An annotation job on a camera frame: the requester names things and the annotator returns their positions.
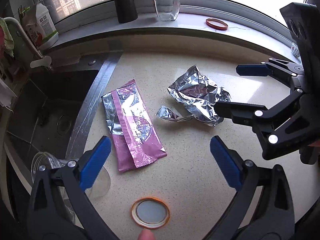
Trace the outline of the black thermos flask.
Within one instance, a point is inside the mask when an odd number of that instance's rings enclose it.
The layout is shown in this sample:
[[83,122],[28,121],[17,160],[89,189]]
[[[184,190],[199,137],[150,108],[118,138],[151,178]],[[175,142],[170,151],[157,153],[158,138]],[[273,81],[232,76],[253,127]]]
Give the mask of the black thermos flask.
[[136,20],[138,14],[134,0],[114,0],[119,23],[128,23]]

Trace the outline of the small patterned ceramic cup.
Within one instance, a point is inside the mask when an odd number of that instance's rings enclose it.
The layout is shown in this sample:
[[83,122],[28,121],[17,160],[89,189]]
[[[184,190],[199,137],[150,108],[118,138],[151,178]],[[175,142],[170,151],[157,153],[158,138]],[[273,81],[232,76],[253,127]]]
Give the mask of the small patterned ceramic cup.
[[300,57],[300,52],[299,52],[298,46],[294,42],[291,45],[291,53],[296,58]]

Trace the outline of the black kitchen sink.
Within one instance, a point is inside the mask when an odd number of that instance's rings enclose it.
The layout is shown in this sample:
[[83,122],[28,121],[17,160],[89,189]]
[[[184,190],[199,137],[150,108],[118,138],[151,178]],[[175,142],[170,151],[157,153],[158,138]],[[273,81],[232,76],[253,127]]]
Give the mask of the black kitchen sink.
[[30,165],[37,152],[65,157],[80,108],[97,74],[97,70],[81,70],[30,75],[7,129],[25,165]]

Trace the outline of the white faucet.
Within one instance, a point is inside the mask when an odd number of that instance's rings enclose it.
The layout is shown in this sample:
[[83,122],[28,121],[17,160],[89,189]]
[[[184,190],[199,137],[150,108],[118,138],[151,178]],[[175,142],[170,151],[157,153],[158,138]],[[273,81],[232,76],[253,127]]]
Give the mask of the white faucet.
[[36,60],[31,61],[30,68],[34,69],[38,67],[44,67],[48,71],[52,70],[52,58],[48,55],[43,56],[42,53],[33,45],[19,21],[13,17],[5,17],[3,20],[8,24],[12,24],[16,28],[31,54],[36,57]]

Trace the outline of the silver foil wrapper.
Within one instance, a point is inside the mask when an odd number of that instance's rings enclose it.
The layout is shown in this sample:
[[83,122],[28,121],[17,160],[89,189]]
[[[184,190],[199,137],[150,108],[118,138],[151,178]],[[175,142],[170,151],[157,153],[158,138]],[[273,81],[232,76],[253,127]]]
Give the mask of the silver foil wrapper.
[[215,112],[215,104],[231,101],[229,92],[209,77],[202,75],[196,65],[191,66],[177,78],[167,90],[189,112],[189,115],[181,116],[167,106],[161,106],[156,115],[172,122],[196,119],[210,127],[215,127],[224,120]]

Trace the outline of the white green detergent carton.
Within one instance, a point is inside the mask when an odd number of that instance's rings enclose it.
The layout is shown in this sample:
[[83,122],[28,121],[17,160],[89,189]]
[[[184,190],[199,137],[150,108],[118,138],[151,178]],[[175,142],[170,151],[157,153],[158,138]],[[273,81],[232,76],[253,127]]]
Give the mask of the white green detergent carton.
[[45,51],[58,41],[59,33],[49,10],[41,2],[27,10],[22,18],[22,27],[38,50]]

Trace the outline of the orange rimmed jar lid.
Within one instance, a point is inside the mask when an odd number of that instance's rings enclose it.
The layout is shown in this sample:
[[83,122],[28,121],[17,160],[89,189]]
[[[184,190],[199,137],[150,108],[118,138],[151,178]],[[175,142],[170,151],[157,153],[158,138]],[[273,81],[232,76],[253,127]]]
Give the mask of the orange rimmed jar lid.
[[135,201],[131,207],[131,217],[135,223],[145,229],[159,229],[170,219],[168,206],[160,199],[145,197]]

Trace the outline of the pink foil snack wrapper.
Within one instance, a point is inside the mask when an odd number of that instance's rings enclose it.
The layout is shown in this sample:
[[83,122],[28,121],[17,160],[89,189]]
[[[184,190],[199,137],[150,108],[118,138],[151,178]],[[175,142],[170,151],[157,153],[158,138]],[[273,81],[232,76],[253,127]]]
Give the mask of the pink foil snack wrapper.
[[119,172],[141,168],[167,156],[135,80],[103,95],[101,100]]

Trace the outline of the clear glass mug jar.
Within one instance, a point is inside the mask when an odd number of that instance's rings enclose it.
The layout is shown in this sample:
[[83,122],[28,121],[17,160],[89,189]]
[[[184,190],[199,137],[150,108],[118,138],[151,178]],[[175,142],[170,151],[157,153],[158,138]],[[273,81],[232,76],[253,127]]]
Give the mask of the clear glass mug jar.
[[180,0],[153,0],[157,17],[161,21],[175,21],[180,12]]

